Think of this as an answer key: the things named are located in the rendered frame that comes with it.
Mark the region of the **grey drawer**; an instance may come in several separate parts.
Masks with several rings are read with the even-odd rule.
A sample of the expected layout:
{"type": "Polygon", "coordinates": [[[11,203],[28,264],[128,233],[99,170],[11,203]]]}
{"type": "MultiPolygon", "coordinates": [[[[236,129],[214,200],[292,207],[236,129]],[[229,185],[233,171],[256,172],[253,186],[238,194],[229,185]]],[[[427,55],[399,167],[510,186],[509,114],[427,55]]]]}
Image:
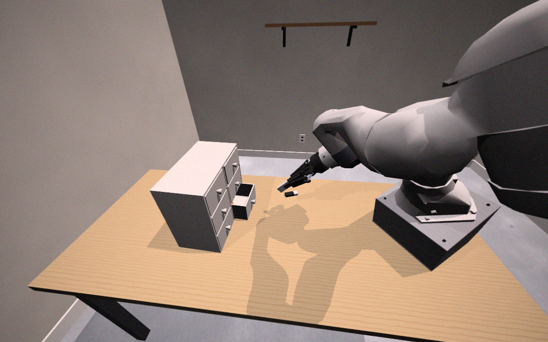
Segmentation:
{"type": "Polygon", "coordinates": [[[223,219],[226,216],[226,213],[227,213],[227,210],[229,209],[229,207],[230,207],[230,199],[229,199],[229,196],[228,196],[228,192],[226,190],[226,192],[223,194],[218,206],[216,207],[215,212],[213,213],[213,215],[211,217],[213,226],[215,227],[216,234],[218,233],[219,228],[221,227],[221,224],[223,222],[223,219]]]}
{"type": "Polygon", "coordinates": [[[241,183],[231,204],[235,219],[248,219],[252,211],[253,204],[256,203],[255,185],[250,183],[241,183]]]}
{"type": "Polygon", "coordinates": [[[224,171],[226,173],[227,184],[230,183],[230,180],[233,177],[238,165],[239,165],[239,157],[238,157],[237,148],[235,147],[235,149],[230,154],[230,157],[227,159],[226,163],[224,164],[224,171]]]}
{"type": "Polygon", "coordinates": [[[221,196],[223,195],[224,191],[226,190],[226,179],[224,176],[224,172],[221,169],[217,177],[215,178],[215,181],[213,181],[212,185],[208,189],[208,191],[205,194],[206,203],[208,206],[208,210],[210,212],[210,216],[212,216],[213,211],[216,208],[216,205],[219,203],[219,200],[221,196]]]}
{"type": "Polygon", "coordinates": [[[231,207],[229,208],[228,212],[227,212],[227,215],[226,215],[226,218],[224,219],[223,221],[223,224],[217,234],[217,238],[218,238],[218,241],[219,241],[219,246],[220,248],[222,249],[222,247],[224,246],[224,243],[226,241],[226,238],[227,238],[227,235],[229,233],[229,231],[231,230],[231,225],[234,221],[234,218],[233,218],[233,214],[231,212],[231,207]]]}
{"type": "Polygon", "coordinates": [[[240,171],[240,168],[238,167],[233,178],[231,178],[230,184],[228,185],[228,191],[230,193],[231,202],[240,184],[241,184],[241,171],[240,171]]]}

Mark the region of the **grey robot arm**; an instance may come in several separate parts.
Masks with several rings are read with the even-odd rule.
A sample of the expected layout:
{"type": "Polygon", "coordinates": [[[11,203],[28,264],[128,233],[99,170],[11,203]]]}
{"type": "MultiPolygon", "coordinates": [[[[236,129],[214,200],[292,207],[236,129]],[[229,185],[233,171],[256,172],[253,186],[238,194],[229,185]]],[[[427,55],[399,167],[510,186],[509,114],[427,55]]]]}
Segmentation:
{"type": "Polygon", "coordinates": [[[455,84],[451,97],[394,114],[364,106],[325,111],[312,128],[319,158],[332,169],[363,164],[403,179],[398,207],[420,224],[450,223],[476,219],[456,173],[479,152],[501,204],[548,219],[548,0],[474,41],[443,87],[455,84]]]}

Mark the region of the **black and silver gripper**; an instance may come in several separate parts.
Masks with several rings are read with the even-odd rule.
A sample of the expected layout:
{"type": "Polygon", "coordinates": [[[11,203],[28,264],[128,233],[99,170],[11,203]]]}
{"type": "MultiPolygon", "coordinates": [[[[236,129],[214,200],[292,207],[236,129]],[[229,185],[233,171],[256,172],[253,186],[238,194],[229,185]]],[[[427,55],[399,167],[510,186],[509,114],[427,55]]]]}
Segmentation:
{"type": "Polygon", "coordinates": [[[299,185],[310,183],[310,178],[316,173],[323,173],[328,170],[329,167],[322,163],[318,154],[318,152],[313,154],[313,156],[310,157],[310,161],[306,160],[291,174],[291,177],[288,180],[277,186],[277,189],[282,193],[291,186],[292,188],[296,188],[299,185]]]}

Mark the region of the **white chest of drawers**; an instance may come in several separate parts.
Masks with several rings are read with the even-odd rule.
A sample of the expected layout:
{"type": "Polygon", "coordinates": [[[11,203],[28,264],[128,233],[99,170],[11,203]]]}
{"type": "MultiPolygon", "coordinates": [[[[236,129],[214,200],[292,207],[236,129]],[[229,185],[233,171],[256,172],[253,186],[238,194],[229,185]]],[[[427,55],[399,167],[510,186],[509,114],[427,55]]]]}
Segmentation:
{"type": "Polygon", "coordinates": [[[204,196],[235,147],[198,141],[150,189],[179,247],[222,252],[204,196]]]}

